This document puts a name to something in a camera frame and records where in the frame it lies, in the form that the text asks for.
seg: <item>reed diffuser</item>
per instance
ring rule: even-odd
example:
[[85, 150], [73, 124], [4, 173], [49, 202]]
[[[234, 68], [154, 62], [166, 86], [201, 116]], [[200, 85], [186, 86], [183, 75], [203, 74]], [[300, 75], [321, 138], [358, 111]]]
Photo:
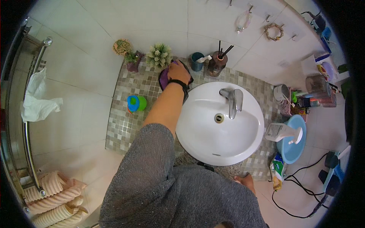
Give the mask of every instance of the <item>reed diffuser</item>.
[[212, 55], [212, 59], [209, 60], [209, 64], [207, 67], [207, 74], [210, 77], [218, 77], [222, 70], [226, 67], [226, 63], [228, 61], [227, 53], [233, 48], [234, 46], [231, 45], [225, 52], [223, 52], [223, 48], [220, 48], [220, 41], [219, 41], [219, 48], [218, 51], [214, 52]]

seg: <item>black diffuser stick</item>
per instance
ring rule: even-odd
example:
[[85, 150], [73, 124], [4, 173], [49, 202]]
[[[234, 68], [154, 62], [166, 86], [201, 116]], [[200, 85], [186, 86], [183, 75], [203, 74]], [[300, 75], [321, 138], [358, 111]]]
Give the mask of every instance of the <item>black diffuser stick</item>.
[[219, 50], [220, 50], [220, 41], [219, 41], [219, 48], [218, 48], [218, 57], [220, 58], [221, 53], [219, 52]]
[[221, 58], [223, 58], [234, 46], [231, 45], [221, 56]]

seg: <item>plastic basin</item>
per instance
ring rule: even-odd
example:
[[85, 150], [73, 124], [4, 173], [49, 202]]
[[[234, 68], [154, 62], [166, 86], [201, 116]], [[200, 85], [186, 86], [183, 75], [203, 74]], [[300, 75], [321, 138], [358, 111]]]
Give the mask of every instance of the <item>plastic basin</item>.
[[298, 127], [303, 129], [303, 136], [298, 144], [288, 144], [294, 137], [285, 137], [276, 143], [276, 147], [279, 150], [279, 153], [281, 153], [283, 161], [287, 164], [292, 164], [298, 160], [304, 150], [307, 139], [307, 128], [306, 123], [300, 115], [290, 117], [285, 124], [294, 129], [297, 129]]

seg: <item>plastic bag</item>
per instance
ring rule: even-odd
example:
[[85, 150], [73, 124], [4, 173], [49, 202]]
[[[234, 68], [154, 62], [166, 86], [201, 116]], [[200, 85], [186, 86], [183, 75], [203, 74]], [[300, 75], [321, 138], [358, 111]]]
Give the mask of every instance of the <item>plastic bag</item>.
[[271, 177], [273, 181], [273, 189], [275, 191], [281, 189], [284, 181], [284, 161], [281, 154], [277, 153], [270, 164]]
[[30, 77], [21, 115], [23, 122], [36, 122], [44, 120], [51, 112], [59, 112], [64, 103], [62, 98], [43, 100], [42, 96], [46, 91], [46, 68], [32, 74]]

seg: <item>mosaic tile countertop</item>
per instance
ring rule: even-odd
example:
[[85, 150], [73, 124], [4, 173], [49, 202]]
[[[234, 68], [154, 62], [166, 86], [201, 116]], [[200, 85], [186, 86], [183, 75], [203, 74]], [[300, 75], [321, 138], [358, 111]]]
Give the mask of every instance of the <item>mosaic tile countertop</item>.
[[[219, 77], [208, 77], [204, 75], [205, 67], [200, 72], [195, 72], [191, 70], [191, 64], [186, 58], [179, 59], [189, 67], [194, 78], [192, 88], [206, 82], [224, 81], [239, 85], [252, 94], [259, 103], [264, 115], [265, 131], [271, 122], [283, 123], [287, 120], [286, 117], [280, 114], [278, 103], [274, 101], [273, 85], [227, 67]], [[138, 73], [128, 72], [124, 63], [114, 91], [105, 147], [120, 154], [126, 154], [153, 103], [162, 93], [158, 83], [158, 75], [161, 69], [147, 66], [143, 58], [138, 70]], [[127, 110], [127, 97], [130, 95], [144, 96], [147, 99], [146, 109], [129, 113]], [[213, 167], [217, 173], [227, 178], [232, 178], [235, 175], [244, 176], [249, 172], [254, 180], [265, 181], [271, 179], [269, 164], [276, 152], [275, 142], [268, 141], [263, 137], [258, 149], [246, 160], [231, 166]], [[175, 165], [196, 164], [198, 162], [183, 149], [177, 139], [175, 140], [175, 154]]]

